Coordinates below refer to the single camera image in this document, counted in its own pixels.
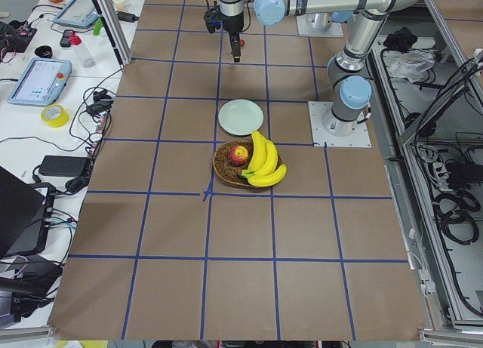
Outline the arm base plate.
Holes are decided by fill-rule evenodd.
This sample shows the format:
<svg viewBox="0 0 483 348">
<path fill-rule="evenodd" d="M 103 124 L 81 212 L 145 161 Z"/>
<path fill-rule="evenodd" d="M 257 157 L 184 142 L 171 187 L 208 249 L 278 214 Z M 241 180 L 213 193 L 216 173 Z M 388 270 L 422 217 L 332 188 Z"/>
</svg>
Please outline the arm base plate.
<svg viewBox="0 0 483 348">
<path fill-rule="evenodd" d="M 342 122 L 332 113 L 333 102 L 309 101 L 312 144 L 319 147 L 371 148 L 364 112 L 352 122 Z"/>
</svg>

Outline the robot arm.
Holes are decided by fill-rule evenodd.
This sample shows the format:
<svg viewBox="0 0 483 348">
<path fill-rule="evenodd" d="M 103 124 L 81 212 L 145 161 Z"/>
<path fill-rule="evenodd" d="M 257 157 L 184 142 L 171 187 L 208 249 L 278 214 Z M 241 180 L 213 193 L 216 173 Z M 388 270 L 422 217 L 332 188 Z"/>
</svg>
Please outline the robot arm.
<svg viewBox="0 0 483 348">
<path fill-rule="evenodd" d="M 341 52 L 328 64 L 334 103 L 321 119 L 323 128 L 336 137 L 348 137 L 368 105 L 372 87 L 360 72 L 375 38 L 389 13 L 412 6 L 418 0 L 218 0 L 207 5 L 205 25 L 210 33 L 224 29 L 229 34 L 235 62 L 241 58 L 240 35 L 244 27 L 244 8 L 251 3 L 260 23 L 273 26 L 286 16 L 332 14 L 348 11 L 353 17 L 349 37 Z"/>
</svg>

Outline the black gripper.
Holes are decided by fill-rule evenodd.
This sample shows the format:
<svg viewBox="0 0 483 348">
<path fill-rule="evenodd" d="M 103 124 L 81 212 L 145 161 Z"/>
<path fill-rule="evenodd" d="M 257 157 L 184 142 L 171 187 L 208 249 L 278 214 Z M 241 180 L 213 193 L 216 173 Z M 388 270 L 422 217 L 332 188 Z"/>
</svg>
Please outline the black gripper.
<svg viewBox="0 0 483 348">
<path fill-rule="evenodd" d="M 241 61 L 241 39 L 239 33 L 243 30 L 243 14 L 227 16 L 222 14 L 223 29 L 229 33 L 229 42 L 234 63 Z"/>
</svg>

